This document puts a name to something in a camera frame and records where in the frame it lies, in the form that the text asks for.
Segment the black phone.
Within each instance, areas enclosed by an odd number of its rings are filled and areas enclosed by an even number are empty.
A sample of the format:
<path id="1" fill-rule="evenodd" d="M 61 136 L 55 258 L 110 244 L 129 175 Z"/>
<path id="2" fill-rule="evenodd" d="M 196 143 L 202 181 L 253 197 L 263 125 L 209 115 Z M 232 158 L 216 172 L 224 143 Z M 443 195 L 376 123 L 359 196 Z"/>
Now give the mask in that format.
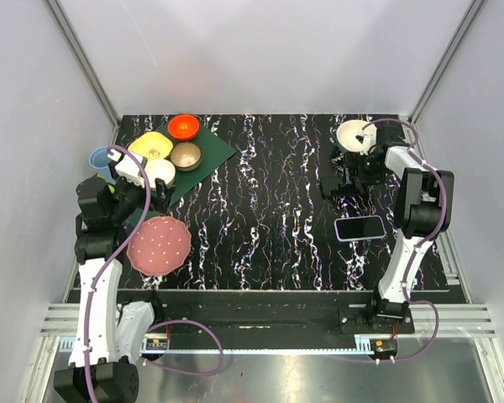
<path id="1" fill-rule="evenodd" d="M 323 199 L 366 195 L 374 182 L 367 183 L 359 178 L 348 180 L 338 176 L 325 176 L 320 179 L 319 188 Z"/>

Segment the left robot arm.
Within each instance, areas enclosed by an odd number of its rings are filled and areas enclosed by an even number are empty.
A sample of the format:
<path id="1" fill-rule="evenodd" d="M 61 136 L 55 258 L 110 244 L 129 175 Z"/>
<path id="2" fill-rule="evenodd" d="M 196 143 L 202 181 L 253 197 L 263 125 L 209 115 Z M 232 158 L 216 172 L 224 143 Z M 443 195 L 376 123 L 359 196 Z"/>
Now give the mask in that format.
<path id="1" fill-rule="evenodd" d="M 174 192 L 162 179 L 155 195 L 124 178 L 109 185 L 94 175 L 76 187 L 76 261 L 81 297 L 76 339 L 67 369 L 55 372 L 55 392 L 66 402 L 134 402 L 139 393 L 136 362 L 147 332 L 164 324 L 154 294 L 118 306 L 123 252 L 132 237 L 123 225 L 140 208 L 164 212 Z"/>

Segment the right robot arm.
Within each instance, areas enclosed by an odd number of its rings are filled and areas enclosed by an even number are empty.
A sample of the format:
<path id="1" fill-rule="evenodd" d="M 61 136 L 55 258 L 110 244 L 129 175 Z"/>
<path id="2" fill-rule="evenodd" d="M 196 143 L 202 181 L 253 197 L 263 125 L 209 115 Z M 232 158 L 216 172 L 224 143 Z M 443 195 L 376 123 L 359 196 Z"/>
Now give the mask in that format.
<path id="1" fill-rule="evenodd" d="M 370 123 L 350 120 L 339 126 L 348 183 L 339 189 L 356 196 L 394 174 L 400 181 L 393 222 L 396 244 L 385 274 L 366 305 L 350 324 L 359 330 L 386 333 L 411 324 L 411 298 L 417 272 L 427 251 L 451 222 L 454 173 L 438 170 L 417 155 L 414 144 L 393 132 L 392 118 Z"/>

